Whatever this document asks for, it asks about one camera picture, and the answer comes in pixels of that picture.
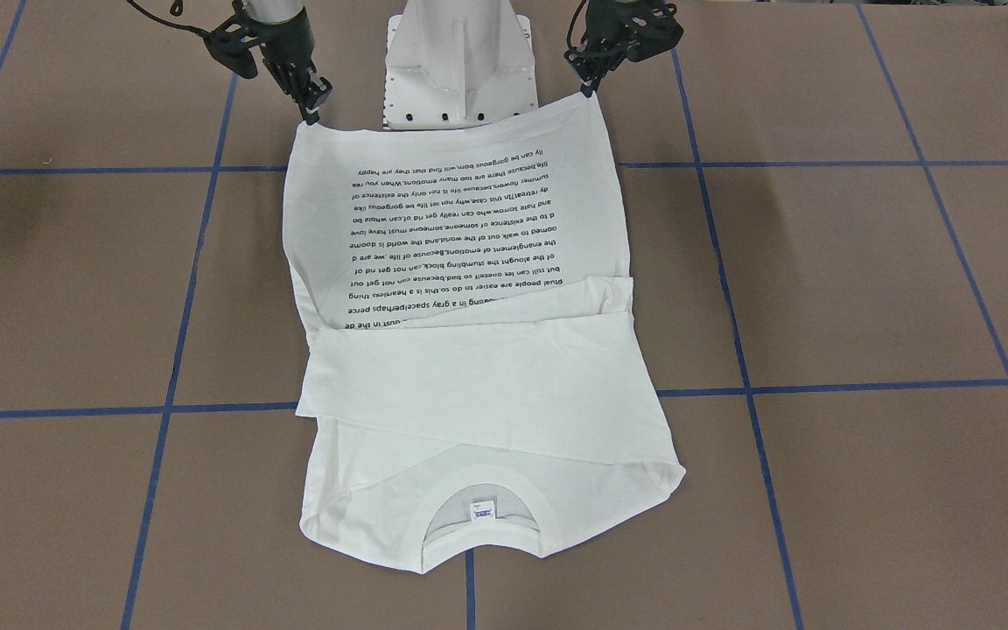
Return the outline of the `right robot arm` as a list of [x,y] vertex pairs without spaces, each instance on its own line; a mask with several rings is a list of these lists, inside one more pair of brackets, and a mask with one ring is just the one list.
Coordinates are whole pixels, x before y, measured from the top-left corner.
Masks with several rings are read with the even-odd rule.
[[241,1],[263,64],[304,123],[319,123],[319,108],[333,87],[313,62],[316,39],[304,1]]

